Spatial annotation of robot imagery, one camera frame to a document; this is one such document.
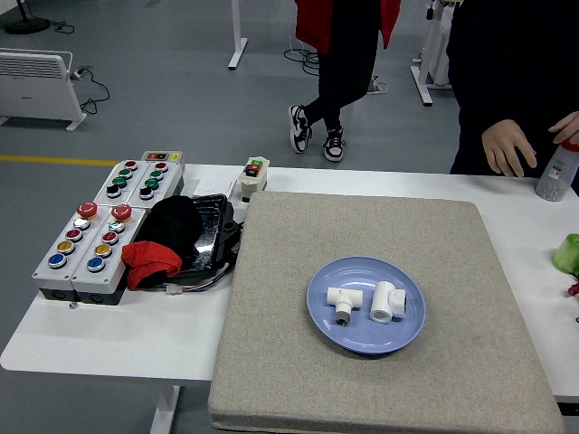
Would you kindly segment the person's left hand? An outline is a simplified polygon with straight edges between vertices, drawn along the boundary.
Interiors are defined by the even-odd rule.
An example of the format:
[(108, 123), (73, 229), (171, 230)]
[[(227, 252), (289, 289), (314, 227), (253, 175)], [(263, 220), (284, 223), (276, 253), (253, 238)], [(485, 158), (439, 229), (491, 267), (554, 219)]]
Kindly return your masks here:
[(555, 125), (548, 129), (550, 133), (555, 134), (553, 142), (561, 144), (568, 141), (570, 144), (579, 144), (579, 111), (574, 111), (566, 117), (559, 120)]

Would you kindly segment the person's right hand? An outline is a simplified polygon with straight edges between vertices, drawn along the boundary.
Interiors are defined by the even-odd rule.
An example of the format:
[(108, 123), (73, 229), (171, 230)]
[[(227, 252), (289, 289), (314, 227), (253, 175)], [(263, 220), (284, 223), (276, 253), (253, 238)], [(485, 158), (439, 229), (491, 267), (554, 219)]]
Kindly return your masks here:
[(536, 151), (512, 119), (501, 120), (487, 128), (481, 135), (481, 141), (489, 167), (496, 174), (522, 177), (524, 168), (519, 156), (530, 168), (537, 166)]

